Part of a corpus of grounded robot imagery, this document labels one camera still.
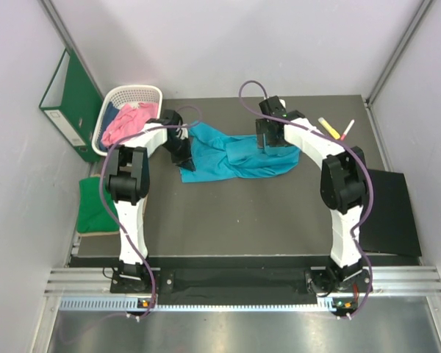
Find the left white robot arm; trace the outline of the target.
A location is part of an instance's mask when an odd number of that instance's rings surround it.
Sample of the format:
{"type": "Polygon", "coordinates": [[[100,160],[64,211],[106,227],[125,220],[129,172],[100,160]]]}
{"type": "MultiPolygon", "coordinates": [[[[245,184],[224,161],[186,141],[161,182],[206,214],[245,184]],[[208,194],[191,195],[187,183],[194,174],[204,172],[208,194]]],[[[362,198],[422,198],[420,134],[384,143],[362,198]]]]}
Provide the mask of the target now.
{"type": "Polygon", "coordinates": [[[150,188],[149,157],[163,147],[177,167],[194,171],[189,125],[175,110],[164,110],[139,131],[113,144],[107,152],[100,191],[108,192],[115,211],[109,211],[120,229],[121,251],[112,267],[111,293],[149,293],[155,277],[148,264],[143,211],[150,188]]]}

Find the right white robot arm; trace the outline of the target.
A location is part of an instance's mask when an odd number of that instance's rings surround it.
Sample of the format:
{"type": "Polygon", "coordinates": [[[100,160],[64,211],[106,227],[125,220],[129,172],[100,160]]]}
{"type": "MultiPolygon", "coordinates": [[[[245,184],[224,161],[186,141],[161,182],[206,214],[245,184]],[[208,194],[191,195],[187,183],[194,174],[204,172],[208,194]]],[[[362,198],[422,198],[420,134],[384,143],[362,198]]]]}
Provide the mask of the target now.
{"type": "Polygon", "coordinates": [[[320,168],[320,197],[331,214],[332,246],[330,263],[324,272],[310,275],[309,285],[319,296],[347,290],[362,272],[358,223],[368,200],[364,154],[331,141],[304,114],[288,112],[278,96],[264,99],[259,108],[261,148],[296,146],[320,168]]]}

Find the teal t shirt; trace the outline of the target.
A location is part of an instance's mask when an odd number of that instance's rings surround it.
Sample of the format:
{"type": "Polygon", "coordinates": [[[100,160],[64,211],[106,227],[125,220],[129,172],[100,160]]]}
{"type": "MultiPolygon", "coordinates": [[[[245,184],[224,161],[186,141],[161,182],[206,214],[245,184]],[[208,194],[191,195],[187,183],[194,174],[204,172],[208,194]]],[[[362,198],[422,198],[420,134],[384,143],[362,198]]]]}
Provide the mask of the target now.
{"type": "Polygon", "coordinates": [[[260,149],[254,135],[226,135],[205,123],[190,129],[189,136],[196,169],[180,170],[183,183],[277,177],[300,159],[296,146],[260,149]]]}

